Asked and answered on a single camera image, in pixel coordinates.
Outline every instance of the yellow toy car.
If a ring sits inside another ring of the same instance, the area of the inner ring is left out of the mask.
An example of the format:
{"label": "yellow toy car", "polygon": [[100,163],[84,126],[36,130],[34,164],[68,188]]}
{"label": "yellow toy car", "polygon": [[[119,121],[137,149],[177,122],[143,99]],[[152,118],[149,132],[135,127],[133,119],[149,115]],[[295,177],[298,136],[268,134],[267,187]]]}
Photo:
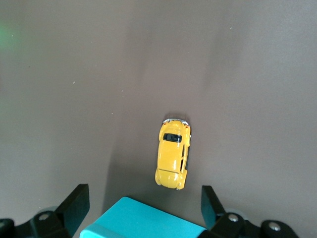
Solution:
{"label": "yellow toy car", "polygon": [[164,187],[183,189],[187,176],[191,128],[185,120],[166,119],[162,123],[158,139],[155,181]]}

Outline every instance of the teal block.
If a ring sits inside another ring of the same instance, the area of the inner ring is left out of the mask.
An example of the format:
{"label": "teal block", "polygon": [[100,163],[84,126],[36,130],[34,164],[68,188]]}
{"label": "teal block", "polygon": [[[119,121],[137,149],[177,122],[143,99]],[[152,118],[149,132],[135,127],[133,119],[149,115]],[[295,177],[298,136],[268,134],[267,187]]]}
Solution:
{"label": "teal block", "polygon": [[93,224],[80,238],[196,238],[205,228],[123,197]]}

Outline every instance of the gray table surface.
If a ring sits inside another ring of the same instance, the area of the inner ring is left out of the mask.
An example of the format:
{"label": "gray table surface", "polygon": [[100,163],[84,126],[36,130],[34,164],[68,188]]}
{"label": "gray table surface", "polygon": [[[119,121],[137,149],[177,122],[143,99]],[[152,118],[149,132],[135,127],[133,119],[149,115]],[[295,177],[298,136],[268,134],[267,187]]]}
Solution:
{"label": "gray table surface", "polygon": [[[166,114],[192,126],[182,191],[154,181]],[[317,237],[316,145],[315,0],[0,2],[0,217],[88,183],[79,230],[123,196],[204,225],[209,184]]]}

